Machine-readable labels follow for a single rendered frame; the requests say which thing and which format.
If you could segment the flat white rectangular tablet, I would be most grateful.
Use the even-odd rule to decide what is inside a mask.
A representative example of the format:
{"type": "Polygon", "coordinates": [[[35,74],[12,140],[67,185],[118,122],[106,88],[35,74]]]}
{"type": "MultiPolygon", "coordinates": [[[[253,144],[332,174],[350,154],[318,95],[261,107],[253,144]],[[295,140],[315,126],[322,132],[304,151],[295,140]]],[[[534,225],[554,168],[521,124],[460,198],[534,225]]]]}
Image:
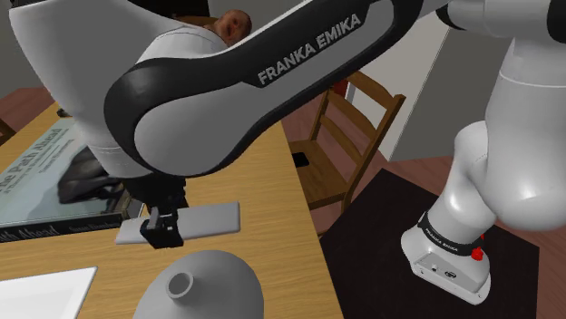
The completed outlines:
{"type": "Polygon", "coordinates": [[[0,280],[0,319],[77,319],[97,270],[0,280]]]}

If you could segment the grey cone-shaped vase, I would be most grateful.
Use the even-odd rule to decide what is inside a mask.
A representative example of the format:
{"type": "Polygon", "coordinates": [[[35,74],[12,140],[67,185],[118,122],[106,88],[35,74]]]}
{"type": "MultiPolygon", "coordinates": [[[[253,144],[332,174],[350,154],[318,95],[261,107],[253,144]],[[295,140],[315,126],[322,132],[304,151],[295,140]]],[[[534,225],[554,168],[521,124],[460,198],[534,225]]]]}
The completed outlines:
{"type": "Polygon", "coordinates": [[[225,251],[188,254],[148,286],[132,319],[264,319],[252,268],[225,251]]]}

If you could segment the large grey-green hardcover book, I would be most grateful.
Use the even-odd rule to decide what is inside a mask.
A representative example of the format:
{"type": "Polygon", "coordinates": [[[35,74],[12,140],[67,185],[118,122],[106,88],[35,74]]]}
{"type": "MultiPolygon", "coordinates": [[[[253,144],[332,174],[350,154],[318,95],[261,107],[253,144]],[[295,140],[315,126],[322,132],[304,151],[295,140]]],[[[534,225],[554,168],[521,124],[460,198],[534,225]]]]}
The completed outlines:
{"type": "Polygon", "coordinates": [[[0,243],[118,228],[142,207],[60,119],[0,173],[0,243]]]}

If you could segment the black robot stand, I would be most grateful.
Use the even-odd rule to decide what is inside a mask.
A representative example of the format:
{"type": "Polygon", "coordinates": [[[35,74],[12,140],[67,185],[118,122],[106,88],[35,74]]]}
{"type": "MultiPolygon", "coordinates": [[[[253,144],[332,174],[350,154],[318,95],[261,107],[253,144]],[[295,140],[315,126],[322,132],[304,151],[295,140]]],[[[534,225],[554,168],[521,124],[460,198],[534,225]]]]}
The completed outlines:
{"type": "Polygon", "coordinates": [[[414,275],[401,236],[436,196],[382,169],[321,238],[345,319],[536,319],[539,248],[497,226],[485,234],[492,286],[471,305],[414,275]]]}

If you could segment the light wooden table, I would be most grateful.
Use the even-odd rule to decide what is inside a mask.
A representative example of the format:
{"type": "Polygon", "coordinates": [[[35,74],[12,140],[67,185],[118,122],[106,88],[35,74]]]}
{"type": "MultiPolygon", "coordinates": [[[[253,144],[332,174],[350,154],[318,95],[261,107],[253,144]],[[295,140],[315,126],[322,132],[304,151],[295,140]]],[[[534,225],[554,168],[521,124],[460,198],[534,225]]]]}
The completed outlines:
{"type": "Polygon", "coordinates": [[[238,201],[241,230],[172,249],[114,243],[116,230],[0,244],[0,280],[96,266],[79,319],[132,319],[147,286],[203,249],[245,260],[262,287],[266,319],[343,319],[280,124],[226,169],[189,179],[190,205],[238,201]]]}

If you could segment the flat grey rectangular bar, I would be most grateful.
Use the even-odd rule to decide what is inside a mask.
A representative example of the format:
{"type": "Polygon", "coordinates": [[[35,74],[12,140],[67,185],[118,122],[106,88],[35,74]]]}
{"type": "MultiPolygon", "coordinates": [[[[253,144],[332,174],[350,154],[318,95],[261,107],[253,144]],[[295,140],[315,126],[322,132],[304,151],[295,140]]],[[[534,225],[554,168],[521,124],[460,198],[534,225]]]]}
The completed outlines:
{"type": "MultiPolygon", "coordinates": [[[[183,240],[211,237],[240,231],[239,202],[180,208],[178,229],[183,240]]],[[[115,238],[117,245],[147,244],[140,233],[142,222],[148,216],[122,222],[115,238]]]]}

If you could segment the wooden slat-back chair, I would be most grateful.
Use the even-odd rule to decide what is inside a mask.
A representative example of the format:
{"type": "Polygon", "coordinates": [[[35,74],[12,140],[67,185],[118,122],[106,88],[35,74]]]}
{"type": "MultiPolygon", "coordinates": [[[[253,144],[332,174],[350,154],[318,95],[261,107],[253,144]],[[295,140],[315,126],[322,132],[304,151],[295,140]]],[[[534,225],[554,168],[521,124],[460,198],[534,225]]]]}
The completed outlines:
{"type": "Polygon", "coordinates": [[[306,140],[289,143],[293,154],[302,153],[308,160],[308,164],[297,167],[297,171],[307,205],[311,209],[322,208],[337,202],[341,204],[342,209],[348,208],[356,187],[405,102],[403,94],[391,94],[380,83],[360,71],[349,75],[347,81],[383,107],[385,115],[379,124],[374,126],[367,116],[334,90],[328,89],[322,94],[309,137],[306,140]],[[329,105],[335,106],[346,115],[369,138],[364,150],[359,150],[355,143],[327,116],[329,105]],[[355,162],[356,168],[349,179],[343,178],[319,146],[317,136],[321,128],[325,128],[349,158],[355,162]]]}

